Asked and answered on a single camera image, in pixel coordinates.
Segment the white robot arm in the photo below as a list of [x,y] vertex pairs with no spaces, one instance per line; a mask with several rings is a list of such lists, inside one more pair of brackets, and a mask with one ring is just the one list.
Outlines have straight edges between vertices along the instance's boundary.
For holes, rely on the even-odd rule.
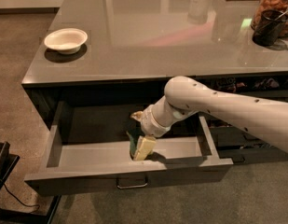
[[130,155],[143,161],[171,126],[203,112],[288,153],[288,103],[214,91],[189,77],[173,77],[155,104],[130,115],[141,131],[129,132]]

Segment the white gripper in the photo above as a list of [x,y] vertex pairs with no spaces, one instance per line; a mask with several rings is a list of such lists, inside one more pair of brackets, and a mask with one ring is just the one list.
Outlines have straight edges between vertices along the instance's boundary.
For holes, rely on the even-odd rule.
[[156,121],[152,113],[152,107],[153,105],[150,105],[144,111],[136,111],[130,114],[131,119],[140,122],[141,130],[145,134],[145,136],[138,138],[133,155],[135,161],[144,161],[148,155],[152,154],[156,138],[163,136],[171,129],[171,127],[164,127]]

